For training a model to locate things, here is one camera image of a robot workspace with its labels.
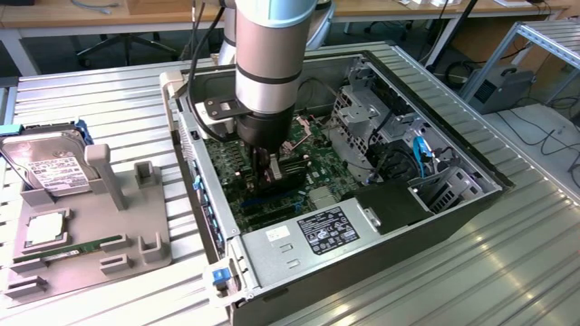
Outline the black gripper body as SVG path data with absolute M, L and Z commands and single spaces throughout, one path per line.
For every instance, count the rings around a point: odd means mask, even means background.
M 238 135 L 250 145 L 275 152 L 287 141 L 292 113 L 247 114 L 238 117 Z

